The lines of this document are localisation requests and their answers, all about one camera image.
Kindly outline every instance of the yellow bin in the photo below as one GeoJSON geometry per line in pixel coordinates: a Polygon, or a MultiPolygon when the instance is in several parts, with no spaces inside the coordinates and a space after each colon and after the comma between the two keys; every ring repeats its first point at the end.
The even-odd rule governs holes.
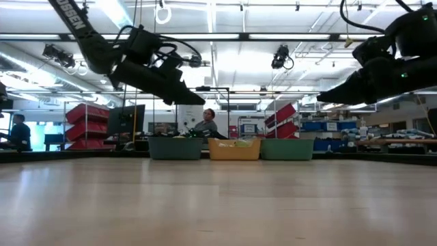
{"type": "Polygon", "coordinates": [[[235,145],[236,140],[208,139],[210,158],[216,161],[256,161],[259,158],[261,139],[254,139],[248,147],[221,147],[219,144],[235,145]]]}

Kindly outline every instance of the teal bin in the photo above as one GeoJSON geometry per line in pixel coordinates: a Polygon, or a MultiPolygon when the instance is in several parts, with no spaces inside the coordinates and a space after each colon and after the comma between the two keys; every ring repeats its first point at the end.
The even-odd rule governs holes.
{"type": "Polygon", "coordinates": [[[312,139],[263,139],[263,160],[309,161],[313,158],[312,139]]]}
{"type": "Polygon", "coordinates": [[[202,138],[149,137],[150,158],[155,160],[199,160],[202,138]]]}

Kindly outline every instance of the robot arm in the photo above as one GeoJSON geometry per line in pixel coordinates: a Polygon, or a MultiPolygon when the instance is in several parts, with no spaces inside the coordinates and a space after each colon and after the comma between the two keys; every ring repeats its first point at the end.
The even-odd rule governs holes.
{"type": "Polygon", "coordinates": [[[356,105],[437,85],[437,18],[432,4],[393,21],[384,36],[373,37],[352,52],[363,66],[345,83],[318,96],[318,101],[356,105]],[[395,59],[387,49],[396,43],[404,57],[395,59]]]}
{"type": "MultiPolygon", "coordinates": [[[[121,32],[130,28],[126,42],[107,42],[89,23],[86,9],[81,10],[74,0],[48,0],[78,42],[89,69],[97,74],[108,76],[114,88],[119,82],[136,87],[172,103],[184,105],[203,105],[205,100],[191,92],[184,82],[180,82],[182,59],[177,46],[163,41],[180,42],[168,37],[155,35],[133,26],[125,26],[121,32]],[[172,47],[170,53],[160,51],[162,47],[172,47]],[[153,66],[153,54],[162,59],[163,64],[153,66]]],[[[201,58],[199,52],[190,46],[201,58]]]]}

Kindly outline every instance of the floor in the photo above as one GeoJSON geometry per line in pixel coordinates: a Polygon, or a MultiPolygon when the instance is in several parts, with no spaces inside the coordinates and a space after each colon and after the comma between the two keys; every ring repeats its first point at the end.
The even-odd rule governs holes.
{"type": "Polygon", "coordinates": [[[437,169],[77,159],[0,166],[0,245],[437,245],[437,169]]]}

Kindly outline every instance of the monitor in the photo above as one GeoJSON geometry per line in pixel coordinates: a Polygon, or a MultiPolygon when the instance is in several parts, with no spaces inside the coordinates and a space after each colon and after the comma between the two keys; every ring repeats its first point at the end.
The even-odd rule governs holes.
{"type": "MultiPolygon", "coordinates": [[[[137,105],[137,123],[135,132],[143,131],[145,105],[137,105]]],[[[107,135],[130,133],[134,131],[135,106],[118,107],[109,111],[107,135]]]]}

